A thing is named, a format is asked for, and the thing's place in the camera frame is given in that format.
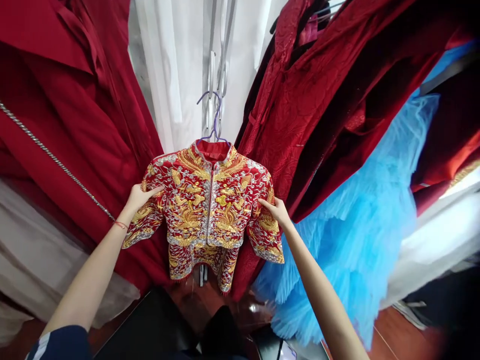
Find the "chain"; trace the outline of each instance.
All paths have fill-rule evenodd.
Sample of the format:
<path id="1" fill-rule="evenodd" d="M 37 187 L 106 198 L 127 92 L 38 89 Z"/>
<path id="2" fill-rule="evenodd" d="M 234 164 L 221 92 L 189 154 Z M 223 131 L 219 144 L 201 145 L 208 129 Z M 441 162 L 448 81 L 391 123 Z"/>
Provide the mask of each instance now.
<path id="1" fill-rule="evenodd" d="M 71 179 L 87 194 L 90 199 L 93 200 L 93 202 L 103 210 L 105 214 L 108 215 L 108 217 L 112 220 L 115 220 L 115 218 L 110 214 L 110 212 L 101 204 L 99 201 L 95 198 L 95 196 L 92 195 L 92 193 L 80 182 L 80 180 L 77 179 L 75 175 L 73 175 L 70 170 L 68 170 L 65 165 L 62 164 L 60 160 L 57 159 L 55 155 L 52 154 L 52 152 L 34 135 L 32 132 L 20 121 L 17 119 L 17 117 L 10 111 L 8 110 L 4 103 L 0 100 L 0 108 L 2 111 L 10 118 L 13 120 L 15 124 L 17 124 L 20 129 L 22 129 L 25 134 L 27 134 L 34 142 L 37 144 L 40 149 L 42 149 L 44 152 L 47 153 L 49 157 L 69 176 Z"/>

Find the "dark red fabric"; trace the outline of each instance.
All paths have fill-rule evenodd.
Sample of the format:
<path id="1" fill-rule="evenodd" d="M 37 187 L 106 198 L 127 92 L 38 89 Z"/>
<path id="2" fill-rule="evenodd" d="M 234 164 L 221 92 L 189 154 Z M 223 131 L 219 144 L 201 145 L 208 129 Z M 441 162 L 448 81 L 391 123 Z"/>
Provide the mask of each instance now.
<path id="1" fill-rule="evenodd" d="M 275 194 L 288 196 L 297 221 L 362 166 L 458 28 L 433 0 L 352 0 L 290 66 L 298 19 L 309 4 L 290 0 L 282 10 L 238 146 L 268 168 Z M 326 155 L 332 161 L 319 173 Z M 252 249 L 244 246 L 238 261 L 250 269 Z M 236 276 L 233 289 L 242 292 L 257 271 Z"/>
<path id="2" fill-rule="evenodd" d="M 301 154 L 287 200 L 295 222 L 360 169 L 459 26 L 454 9 L 420 0 L 369 41 Z"/>
<path id="3" fill-rule="evenodd" d="M 411 179 L 421 214 L 464 167 L 480 158 L 480 61 L 433 90 L 440 94 L 426 142 Z"/>
<path id="4" fill-rule="evenodd" d="M 128 54 L 130 1 L 67 3 L 2 6 L 0 101 L 115 217 L 163 153 Z M 0 129 L 0 175 L 93 249 L 111 219 L 3 112 Z M 165 285 L 166 250 L 146 241 L 115 270 L 142 292 Z"/>

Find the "white fabric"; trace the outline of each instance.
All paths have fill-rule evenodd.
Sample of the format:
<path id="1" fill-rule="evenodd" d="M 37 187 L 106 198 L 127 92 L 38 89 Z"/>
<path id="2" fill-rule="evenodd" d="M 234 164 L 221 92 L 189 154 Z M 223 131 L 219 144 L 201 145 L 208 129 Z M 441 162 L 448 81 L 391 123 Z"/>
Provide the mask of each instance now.
<path id="1" fill-rule="evenodd" d="M 221 132 L 221 137 L 231 142 L 237 137 L 245 101 L 272 37 L 270 27 L 286 2 L 236 1 Z M 220 61 L 220 29 L 225 24 L 221 4 L 218 1 L 215 18 L 215 76 Z M 152 103 L 152 116 L 165 153 L 184 149 L 202 136 L 202 106 L 196 103 L 207 90 L 204 74 L 208 71 L 205 61 L 211 8 L 212 0 L 190 1 L 188 6 L 174 0 L 132 1 L 130 55 L 145 99 Z"/>
<path id="2" fill-rule="evenodd" d="M 443 197 L 419 217 L 419 228 L 401 244 L 382 309 L 480 250 L 479 189 L 477 182 L 451 192 L 451 196 Z"/>
<path id="3" fill-rule="evenodd" d="M 1 180 L 0 229 L 0 292 L 48 321 L 88 255 Z M 114 273 L 93 326 L 139 298 L 139 290 Z"/>
<path id="4" fill-rule="evenodd" d="M 22 328 L 22 324 L 31 319 L 33 319 L 31 316 L 0 301 L 0 348 L 10 344 Z"/>

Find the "red embroidered jacket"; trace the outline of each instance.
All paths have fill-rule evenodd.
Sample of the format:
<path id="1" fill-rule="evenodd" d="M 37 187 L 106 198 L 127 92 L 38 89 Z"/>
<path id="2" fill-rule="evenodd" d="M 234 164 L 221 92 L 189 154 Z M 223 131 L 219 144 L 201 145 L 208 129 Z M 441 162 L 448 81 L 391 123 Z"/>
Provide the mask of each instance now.
<path id="1" fill-rule="evenodd" d="M 271 176 L 232 145 L 201 141 L 197 147 L 194 142 L 156 157 L 142 189 L 160 185 L 165 190 L 137 212 L 123 248 L 150 238 L 165 217 L 173 280 L 186 278 L 195 264 L 204 263 L 218 276 L 221 291 L 229 292 L 245 229 L 257 256 L 284 262 L 279 225 L 258 203 L 275 202 Z"/>

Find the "navy sleeve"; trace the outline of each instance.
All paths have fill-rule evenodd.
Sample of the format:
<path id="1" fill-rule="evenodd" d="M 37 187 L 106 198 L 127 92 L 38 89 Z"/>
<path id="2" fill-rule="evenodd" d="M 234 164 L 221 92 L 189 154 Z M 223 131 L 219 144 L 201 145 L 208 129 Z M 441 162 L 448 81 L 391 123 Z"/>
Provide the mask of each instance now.
<path id="1" fill-rule="evenodd" d="M 25 360 L 92 360 L 87 331 L 78 325 L 61 327 L 42 336 Z"/>

